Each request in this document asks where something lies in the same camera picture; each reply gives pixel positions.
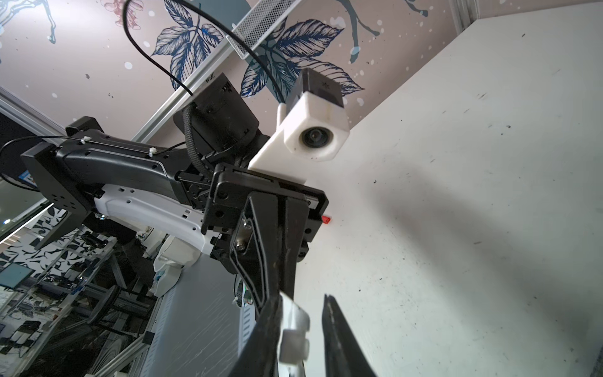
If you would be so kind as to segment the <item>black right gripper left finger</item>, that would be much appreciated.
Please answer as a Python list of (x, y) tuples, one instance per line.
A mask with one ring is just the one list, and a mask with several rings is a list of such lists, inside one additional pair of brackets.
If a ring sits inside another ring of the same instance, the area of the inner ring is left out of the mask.
[(229, 377), (278, 376), (277, 346), (281, 320), (282, 298), (276, 295), (265, 303), (251, 337)]

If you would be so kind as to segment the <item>white battery cover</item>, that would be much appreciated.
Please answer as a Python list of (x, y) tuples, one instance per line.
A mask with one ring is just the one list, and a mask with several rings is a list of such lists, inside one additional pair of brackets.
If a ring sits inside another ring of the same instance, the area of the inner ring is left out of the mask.
[(280, 340), (277, 347), (279, 377), (305, 376), (304, 363), (309, 357), (310, 317), (304, 309), (284, 292), (282, 299), (282, 318), (280, 321)]

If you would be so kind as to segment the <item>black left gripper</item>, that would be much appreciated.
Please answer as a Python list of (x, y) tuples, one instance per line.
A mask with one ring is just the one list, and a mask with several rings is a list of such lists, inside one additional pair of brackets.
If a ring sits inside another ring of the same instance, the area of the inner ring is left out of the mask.
[(323, 224), (325, 192), (224, 163), (216, 167), (202, 230), (212, 259), (238, 272), (255, 312), (279, 293), (295, 297), (297, 263)]

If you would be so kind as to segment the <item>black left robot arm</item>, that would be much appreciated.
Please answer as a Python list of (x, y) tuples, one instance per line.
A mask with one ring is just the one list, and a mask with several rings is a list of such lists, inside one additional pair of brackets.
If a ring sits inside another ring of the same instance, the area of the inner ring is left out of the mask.
[(40, 242), (60, 239), (97, 215), (160, 229), (238, 273), (258, 311), (293, 298), (298, 263), (322, 223), (326, 194), (306, 185), (309, 168), (330, 160), (345, 115), (336, 83), (304, 71), (266, 136), (220, 76), (177, 113), (183, 149), (114, 138), (83, 117), (61, 144), (44, 138), (22, 155), (38, 190), (66, 215)]

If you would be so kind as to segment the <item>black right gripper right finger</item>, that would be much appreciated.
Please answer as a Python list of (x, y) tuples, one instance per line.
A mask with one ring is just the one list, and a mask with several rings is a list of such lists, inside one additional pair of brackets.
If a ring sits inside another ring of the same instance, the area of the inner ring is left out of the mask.
[(340, 306), (331, 295), (324, 297), (322, 328), (326, 376), (376, 377)]

